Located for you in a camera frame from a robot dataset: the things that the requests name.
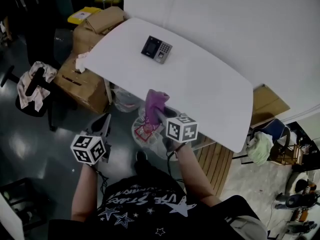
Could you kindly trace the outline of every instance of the star print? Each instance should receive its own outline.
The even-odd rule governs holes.
[[[164,228],[157,228],[155,234],[159,235],[160,237],[166,232],[164,232]]]
[[[149,213],[150,215],[154,212],[154,209],[153,208],[148,208],[146,210],[147,213]]]
[[[129,222],[134,222],[133,219],[128,218],[128,213],[127,212],[124,215],[121,215],[121,216],[117,215],[117,214],[114,214],[114,216],[117,218],[117,221],[115,222],[114,225],[121,224],[126,229],[128,228],[128,223]]]
[[[182,197],[181,201],[178,204],[175,203],[165,203],[167,206],[171,207],[173,210],[170,211],[170,214],[172,213],[180,213],[184,217],[188,217],[188,210],[194,208],[196,204],[186,204],[187,197]]]
[[[110,216],[112,214],[115,214],[115,213],[118,213],[119,211],[116,210],[116,208],[111,208],[111,209],[108,209],[107,207],[105,208],[105,211],[100,213],[98,216],[101,216],[101,215],[105,215],[106,217],[106,220],[109,221],[110,219]]]

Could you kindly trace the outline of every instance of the plastic bag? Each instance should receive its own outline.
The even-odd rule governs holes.
[[[119,86],[115,86],[113,92],[115,94],[114,105],[121,112],[132,112],[139,108],[142,102],[141,99]]]

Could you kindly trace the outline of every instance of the sneaker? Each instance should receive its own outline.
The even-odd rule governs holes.
[[[137,153],[135,154],[135,160],[136,161],[147,161],[148,160],[148,156],[146,154],[146,152],[139,150],[137,151]]]

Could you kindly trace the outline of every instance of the concrete floor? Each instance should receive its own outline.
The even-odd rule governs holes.
[[[72,48],[72,32],[58,29],[54,45],[55,58],[62,64]],[[23,38],[4,49],[0,58],[0,80],[10,65],[15,65],[13,73],[17,77],[30,69]],[[0,88],[0,186],[24,177],[31,178],[36,190],[50,200],[44,207],[47,219],[70,219],[72,199],[82,168],[71,153],[70,144],[75,134],[85,129],[97,115],[81,106],[77,110],[67,110],[55,103],[53,123],[58,130],[51,132],[47,114],[40,118],[31,117],[15,107],[17,95],[17,85],[10,80]],[[131,134],[138,111],[123,113],[111,107],[110,113],[108,141],[112,146],[111,154],[109,163],[100,163],[98,167],[109,178],[109,185],[135,174],[135,152],[139,149]],[[146,151],[150,162],[167,172],[166,160]],[[175,178],[181,177],[177,162],[171,162],[171,171]],[[37,227],[31,230],[28,238],[47,239],[47,229],[48,224]]]

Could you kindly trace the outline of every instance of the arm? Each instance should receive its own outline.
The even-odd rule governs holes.
[[[97,180],[97,173],[84,164],[72,201],[71,220],[84,222],[97,209]]]
[[[192,149],[187,145],[183,146],[177,152],[177,158],[186,190],[209,207],[221,203],[214,195],[213,188]]]
[[[8,39],[10,41],[12,41],[12,36],[11,36],[10,28],[9,28],[9,18],[8,18],[8,16],[6,16],[3,21],[4,21],[4,27],[5,27],[6,35],[7,35]]]

